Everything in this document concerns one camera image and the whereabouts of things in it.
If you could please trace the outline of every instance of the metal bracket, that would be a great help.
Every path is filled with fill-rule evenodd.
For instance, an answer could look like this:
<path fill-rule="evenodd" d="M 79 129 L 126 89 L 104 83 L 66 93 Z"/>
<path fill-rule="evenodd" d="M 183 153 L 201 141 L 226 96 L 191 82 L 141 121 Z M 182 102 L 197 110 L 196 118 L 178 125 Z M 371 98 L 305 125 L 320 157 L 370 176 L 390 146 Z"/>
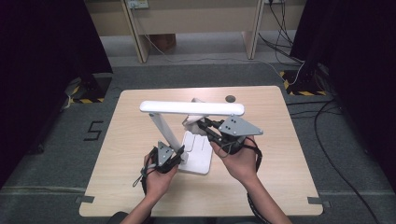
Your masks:
<path fill-rule="evenodd" d="M 314 197 L 308 197 L 308 203 L 309 204 L 321 204 L 324 207 L 331 208 L 332 204 L 330 202 L 323 202 L 320 198 L 314 198 Z"/>
<path fill-rule="evenodd" d="M 234 115 L 224 120 L 219 127 L 219 131 L 231 136 L 260 135 L 263 133 L 260 128 Z"/>
<path fill-rule="evenodd" d="M 95 197 L 87 196 L 87 195 L 77 196 L 75 202 L 79 203 L 79 204 L 81 204 L 81 203 L 93 203 L 94 199 L 95 199 Z"/>
<path fill-rule="evenodd" d="M 169 158 L 171 158 L 174 150 L 164 144 L 162 141 L 158 142 L 158 165 L 163 165 Z"/>

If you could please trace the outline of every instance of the electrical outlet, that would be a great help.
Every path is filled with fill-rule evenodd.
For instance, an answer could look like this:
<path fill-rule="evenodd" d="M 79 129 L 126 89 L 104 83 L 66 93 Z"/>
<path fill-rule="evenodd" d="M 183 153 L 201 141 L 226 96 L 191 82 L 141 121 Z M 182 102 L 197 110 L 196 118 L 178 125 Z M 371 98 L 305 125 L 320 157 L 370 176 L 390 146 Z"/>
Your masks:
<path fill-rule="evenodd" d="M 285 3 L 286 0 L 273 0 L 272 2 L 273 2 L 273 4 L 282 4 L 282 3 Z M 270 5 L 270 0 L 264 0 L 264 4 Z"/>
<path fill-rule="evenodd" d="M 127 5 L 130 9 L 149 8 L 148 0 L 127 0 Z"/>

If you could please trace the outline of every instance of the black cable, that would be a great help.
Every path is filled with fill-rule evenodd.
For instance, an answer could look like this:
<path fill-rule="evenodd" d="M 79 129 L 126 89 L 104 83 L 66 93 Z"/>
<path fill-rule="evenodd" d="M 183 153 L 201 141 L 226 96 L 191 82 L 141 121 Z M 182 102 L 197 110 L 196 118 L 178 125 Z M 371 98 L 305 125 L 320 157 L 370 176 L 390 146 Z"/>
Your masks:
<path fill-rule="evenodd" d="M 325 89 L 325 90 L 328 89 L 328 91 L 326 91 L 326 92 L 328 92 L 330 95 L 332 95 L 332 96 L 336 95 L 336 93 L 333 92 L 334 86 L 330 82 L 329 77 L 325 77 L 322 74 L 319 74 L 317 71 L 315 71 L 314 79 L 317 82 L 317 84 L 320 82 L 323 89 Z"/>
<path fill-rule="evenodd" d="M 270 5 L 270 9 L 271 9 L 271 12 L 273 13 L 273 15 L 274 15 L 274 17 L 276 19 L 277 24 L 279 25 L 279 28 L 280 28 L 279 34 L 282 35 L 282 31 L 283 31 L 283 33 L 286 35 L 286 37 L 283 36 L 283 35 L 282 35 L 282 37 L 285 38 L 285 40 L 288 41 L 289 44 L 292 46 L 293 42 L 291 41 L 291 39 L 290 39 L 290 37 L 288 35 L 288 32 L 284 29 L 284 26 L 279 22 L 279 19 L 277 18 L 277 16 L 276 16 L 276 14 L 275 14 L 275 12 L 274 12 L 274 10 L 273 10 L 271 5 Z M 285 7 L 284 7 L 284 3 L 283 3 L 282 4 L 282 19 L 283 19 L 282 23 L 285 23 L 284 22 L 284 20 L 285 20 L 284 10 L 285 10 Z"/>
<path fill-rule="evenodd" d="M 313 115 L 313 116 L 300 116 L 300 117 L 294 117 L 294 118 L 291 118 L 291 119 L 312 119 L 314 117 L 315 117 L 315 115 Z"/>
<path fill-rule="evenodd" d="M 341 173 L 341 171 L 335 166 L 335 164 L 332 162 L 332 159 L 329 157 L 329 154 L 327 153 L 326 149 L 324 148 L 323 144 L 320 141 L 319 135 L 318 135 L 318 117 L 324 110 L 324 108 L 333 102 L 334 100 L 331 100 L 330 102 L 326 103 L 320 110 L 319 112 L 315 115 L 315 120 L 314 120 L 314 128 L 315 128 L 315 136 L 318 139 L 318 143 L 320 145 L 321 150 L 323 151 L 325 157 L 329 161 L 330 165 L 332 168 L 337 172 L 337 174 L 340 175 L 340 177 L 349 185 L 349 187 L 355 192 L 355 194 L 359 197 L 359 199 L 363 202 L 363 204 L 366 206 L 367 210 L 370 212 L 372 215 L 373 219 L 375 220 L 375 223 L 380 224 L 378 218 L 376 217 L 375 213 L 373 212 L 372 208 L 370 205 L 363 199 L 363 197 L 359 194 L 359 192 L 355 189 L 355 187 L 352 186 L 351 183 L 344 177 L 344 175 Z"/>
<path fill-rule="evenodd" d="M 308 105 L 308 104 L 323 104 L 323 103 L 329 103 L 332 102 L 333 100 L 330 101 L 310 101 L 310 102 L 298 102 L 298 103 L 288 103 L 286 105 Z"/>
<path fill-rule="evenodd" d="M 303 63 L 302 61 L 300 61 L 300 60 L 298 60 L 298 59 L 296 59 L 296 58 L 294 58 L 294 57 L 289 56 L 288 53 L 286 53 L 286 52 L 283 51 L 282 49 L 279 49 L 279 48 L 278 48 L 278 47 L 289 48 L 288 46 L 283 46 L 283 45 L 278 45 L 278 44 L 271 43 L 270 41 L 264 39 L 264 37 L 262 37 L 262 34 L 260 34 L 260 33 L 259 33 L 259 37 L 262 39 L 262 41 L 264 41 L 264 43 L 265 43 L 268 47 L 270 47 L 271 49 L 274 49 L 274 50 L 276 51 L 276 53 L 279 52 L 279 53 L 281 53 L 283 56 L 288 57 L 289 59 L 292 59 L 292 60 L 294 60 L 295 62 L 297 62 L 297 63 L 299 63 L 299 64 L 282 63 L 282 62 L 277 58 L 277 55 L 276 55 L 276 59 L 277 59 L 278 62 L 280 62 L 280 63 L 282 63 L 282 64 L 285 64 L 285 65 L 292 65 L 292 66 L 301 66 L 301 64 Z"/>
<path fill-rule="evenodd" d="M 323 110 L 323 111 L 321 111 L 321 113 L 328 113 L 328 114 L 334 114 L 334 115 L 343 115 L 343 114 L 340 114 L 340 113 L 335 113 L 335 112 L 329 111 L 329 110 L 332 110 L 332 109 L 335 109 L 335 108 L 339 108 L 339 107 L 335 106 L 335 107 L 329 108 L 327 110 Z M 291 113 L 290 115 L 293 116 L 293 115 L 299 115 L 299 114 L 305 114 L 305 113 L 318 113 L 318 111 L 317 110 L 306 110 L 306 111 L 301 111 L 301 112 L 297 112 L 297 113 Z"/>
<path fill-rule="evenodd" d="M 148 158 L 145 161 L 145 166 L 142 168 L 142 170 L 140 171 L 140 176 L 136 179 L 136 181 L 132 184 L 133 187 L 136 187 L 137 183 L 139 183 L 140 179 L 147 177 L 149 174 L 151 174 L 152 172 L 155 171 L 155 168 L 153 170 L 151 170 L 150 172 L 148 172 L 149 169 L 149 160 L 154 160 L 154 151 L 155 148 L 152 149 L 150 151 L 150 153 L 148 154 Z"/>
<path fill-rule="evenodd" d="M 250 142 L 252 142 L 253 145 L 254 145 L 254 147 L 251 147 L 251 146 L 246 145 L 246 144 L 245 144 L 245 141 L 246 141 L 246 140 L 249 140 Z M 256 154 L 257 154 L 257 160 L 256 160 L 256 173 L 257 173 L 257 172 L 259 171 L 260 165 L 262 164 L 262 152 L 260 151 L 259 146 L 257 146 L 256 142 L 255 142 L 253 139 L 251 139 L 251 138 L 249 138 L 249 137 L 246 137 L 245 141 L 244 141 L 243 147 L 252 149 L 252 150 L 254 150 L 254 151 L 256 152 Z M 247 193 L 247 202 L 248 202 L 248 204 L 249 204 L 249 206 L 250 206 L 251 211 L 253 212 L 254 216 L 255 216 L 257 219 L 259 219 L 263 224 L 271 224 L 271 222 L 268 221 L 268 219 L 266 219 L 266 218 L 265 218 L 262 214 L 260 214 L 260 212 L 257 210 L 256 206 L 254 205 L 254 203 L 253 203 L 253 201 L 251 200 L 250 195 L 248 195 L 248 193 Z"/>

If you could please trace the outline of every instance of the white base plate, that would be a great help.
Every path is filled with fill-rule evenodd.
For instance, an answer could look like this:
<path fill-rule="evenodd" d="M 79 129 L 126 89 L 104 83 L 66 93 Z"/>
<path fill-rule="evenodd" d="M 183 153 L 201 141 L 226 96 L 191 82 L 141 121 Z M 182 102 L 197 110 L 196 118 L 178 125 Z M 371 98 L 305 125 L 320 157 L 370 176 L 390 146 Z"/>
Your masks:
<path fill-rule="evenodd" d="M 184 152 L 187 152 L 189 157 L 187 162 L 182 162 L 178 166 L 178 169 L 198 175 L 207 175 L 213 150 L 207 136 L 185 132 L 182 145 L 184 145 Z"/>

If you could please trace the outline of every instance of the wire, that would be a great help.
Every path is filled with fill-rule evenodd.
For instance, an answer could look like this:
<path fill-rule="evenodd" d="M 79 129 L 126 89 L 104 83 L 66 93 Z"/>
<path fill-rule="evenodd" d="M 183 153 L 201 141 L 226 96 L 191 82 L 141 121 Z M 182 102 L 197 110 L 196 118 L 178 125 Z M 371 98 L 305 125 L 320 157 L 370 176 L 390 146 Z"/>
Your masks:
<path fill-rule="evenodd" d="M 335 107 L 332 107 L 332 108 L 323 110 L 323 111 L 321 111 L 321 113 L 329 113 L 329 114 L 334 114 L 334 115 L 343 115 L 342 113 L 335 113 L 335 112 L 331 112 L 331 111 L 330 111 L 330 110 L 333 110 L 333 109 L 335 109 L 335 108 L 339 108 L 339 107 L 338 107 L 338 106 L 335 106 Z M 306 110 L 306 111 L 291 113 L 290 115 L 293 116 L 293 115 L 299 115 L 299 114 L 305 114 L 305 113 L 318 113 L 318 111 L 317 111 L 317 110 Z"/>
<path fill-rule="evenodd" d="M 318 65 L 318 70 L 328 76 L 329 74 L 325 73 L 321 69 L 322 66 Z M 324 90 L 325 92 L 329 93 L 332 96 L 337 95 L 337 93 L 334 93 L 334 91 L 333 91 L 334 87 L 333 87 L 332 83 L 330 82 L 330 80 L 328 79 L 328 77 L 325 77 L 325 76 L 322 76 L 321 74 L 318 74 L 317 70 L 315 70 L 314 78 L 315 78 L 318 86 L 319 86 L 319 83 L 323 86 L 323 88 L 325 89 Z"/>
<path fill-rule="evenodd" d="M 142 179 L 142 177 L 147 177 L 147 176 L 149 176 L 149 174 L 151 174 L 152 172 L 156 171 L 155 168 L 157 167 L 157 164 L 156 163 L 149 164 L 150 160 L 154 160 L 155 150 L 156 150 L 156 147 L 154 149 L 152 149 L 150 151 L 150 153 L 148 154 L 148 158 L 145 161 L 145 166 L 140 171 L 140 176 L 132 184 L 133 187 L 136 187 L 137 183 L 139 183 L 139 181 L 140 181 L 140 179 Z"/>
<path fill-rule="evenodd" d="M 219 154 L 219 156 L 220 156 L 222 159 L 224 159 L 224 158 L 228 157 L 228 155 L 230 155 L 231 147 L 233 146 L 234 143 L 235 143 L 235 142 L 231 142 L 231 143 L 228 143 L 228 144 L 226 144 L 226 145 L 224 145 L 224 146 L 221 146 L 221 147 L 219 148 L 218 154 Z M 228 147 L 228 152 L 227 152 L 224 156 L 221 156 L 221 155 L 220 155 L 220 151 L 221 151 L 221 150 L 225 151 L 225 149 L 224 149 L 225 147 Z"/>
<path fill-rule="evenodd" d="M 145 38 L 148 40 L 148 42 L 156 49 L 158 50 L 165 58 L 166 61 L 170 62 L 170 63 L 184 63 L 184 62 L 200 62 L 200 61 L 206 61 L 206 60 L 212 60 L 212 61 L 226 61 L 226 60 L 231 60 L 231 61 L 238 61 L 238 62 L 243 62 L 243 63 L 264 63 L 268 66 L 270 66 L 276 73 L 276 75 L 278 77 L 280 77 L 282 79 L 283 82 L 285 82 L 286 80 L 278 73 L 278 71 L 276 70 L 276 68 L 271 65 L 268 62 L 265 61 L 261 61 L 261 60 L 243 60 L 243 59 L 235 59 L 235 58 L 202 58 L 202 59 L 181 59 L 181 60 L 172 60 L 170 58 L 167 57 L 167 55 L 162 52 L 160 49 L 157 48 L 157 46 L 155 46 L 154 43 L 151 42 L 151 40 L 149 39 L 149 37 L 147 35 L 144 35 Z"/>
<path fill-rule="evenodd" d="M 303 64 L 300 66 L 300 68 L 298 69 L 298 72 L 297 72 L 297 75 L 296 75 L 296 78 L 294 79 L 294 81 L 291 82 L 291 83 L 289 83 L 290 86 L 291 86 L 291 85 L 294 85 L 294 84 L 297 82 L 298 76 L 300 75 L 300 71 L 301 71 L 301 69 L 303 68 L 304 64 L 305 64 L 305 63 L 303 63 Z"/>
<path fill-rule="evenodd" d="M 317 71 L 316 71 L 316 70 L 315 70 L 315 74 L 314 74 L 314 79 L 315 79 L 315 83 L 317 83 L 317 86 L 320 88 L 320 90 L 321 90 L 321 91 L 324 91 L 324 92 L 327 92 L 326 90 L 324 90 L 325 88 L 324 88 L 323 83 L 320 82 L 320 80 L 318 80 L 318 74 L 317 74 Z"/>
<path fill-rule="evenodd" d="M 273 15 L 274 15 L 274 17 L 276 19 L 277 24 L 279 25 L 279 28 L 280 28 L 279 35 L 281 35 L 285 40 L 287 40 L 289 42 L 289 44 L 292 46 L 293 42 L 291 41 L 291 39 L 290 39 L 290 37 L 288 35 L 288 31 L 286 30 L 286 22 L 285 22 L 286 7 L 285 7 L 285 3 L 282 3 L 281 6 L 282 6 L 282 24 L 279 22 L 279 19 L 277 18 L 277 15 L 275 14 L 275 12 L 273 10 L 272 5 L 270 5 L 270 9 L 271 9 L 271 12 L 273 13 Z"/>
<path fill-rule="evenodd" d="M 286 105 L 309 105 L 309 104 L 323 104 L 323 103 L 329 103 L 330 101 L 310 101 L 310 102 L 298 102 L 298 103 L 288 103 Z"/>
<path fill-rule="evenodd" d="M 372 215 L 373 219 L 375 220 L 375 223 L 379 224 L 379 220 L 376 217 L 375 213 L 373 212 L 372 208 L 370 207 L 370 205 L 363 199 L 363 197 L 359 194 L 359 192 L 355 189 L 355 187 L 352 186 L 352 184 L 344 177 L 344 175 L 341 173 L 341 171 L 335 166 L 335 164 L 333 163 L 332 159 L 330 158 L 329 154 L 327 153 L 326 149 L 324 148 L 319 135 L 318 135 L 318 117 L 319 115 L 322 113 L 322 111 L 324 110 L 324 108 L 330 104 L 331 102 L 333 102 L 334 100 L 331 100 L 330 102 L 326 103 L 320 110 L 319 112 L 315 115 L 315 120 L 314 120 L 314 128 L 315 128 L 315 136 L 318 140 L 318 143 L 320 145 L 321 150 L 323 151 L 325 157 L 327 158 L 327 160 L 329 161 L 330 165 L 332 166 L 332 168 L 337 172 L 337 174 L 340 175 L 340 177 L 349 185 L 349 187 L 355 192 L 355 194 L 359 197 L 359 199 L 363 202 L 363 204 L 366 206 L 367 210 L 370 212 L 370 214 Z"/>
<path fill-rule="evenodd" d="M 265 43 L 268 47 L 270 47 L 271 49 L 274 49 L 274 50 L 276 51 L 276 53 L 279 52 L 279 53 L 281 53 L 283 56 L 285 56 L 285 57 L 287 57 L 287 58 L 289 58 L 289 59 L 292 59 L 293 61 L 295 61 L 295 62 L 297 62 L 297 63 L 299 63 L 299 64 L 282 63 L 282 62 L 279 60 L 279 58 L 277 57 L 277 54 L 275 54 L 276 59 L 277 59 L 277 61 L 278 61 L 279 63 L 285 64 L 285 65 L 290 65 L 290 66 L 300 66 L 300 64 L 303 63 L 302 61 L 300 61 L 300 60 L 298 60 L 298 59 L 296 59 L 296 58 L 294 58 L 294 57 L 289 56 L 288 53 L 286 53 L 286 52 L 283 51 L 282 49 L 279 49 L 279 48 L 278 48 L 278 47 L 281 47 L 281 48 L 290 48 L 290 47 L 284 46 L 284 45 L 278 45 L 278 44 L 271 43 L 270 41 L 264 39 L 264 37 L 262 37 L 262 34 L 260 34 L 260 33 L 259 33 L 259 37 L 262 39 L 262 41 L 264 41 L 264 43 Z"/>
<path fill-rule="evenodd" d="M 251 139 L 251 138 L 249 138 L 249 137 L 247 137 L 247 139 L 248 139 L 251 143 L 253 143 L 254 147 L 259 147 L 259 146 L 257 146 L 257 143 L 256 143 L 253 139 Z"/>
<path fill-rule="evenodd" d="M 69 108 L 72 101 L 72 97 L 70 95 L 67 95 L 67 105 L 62 110 Z"/>

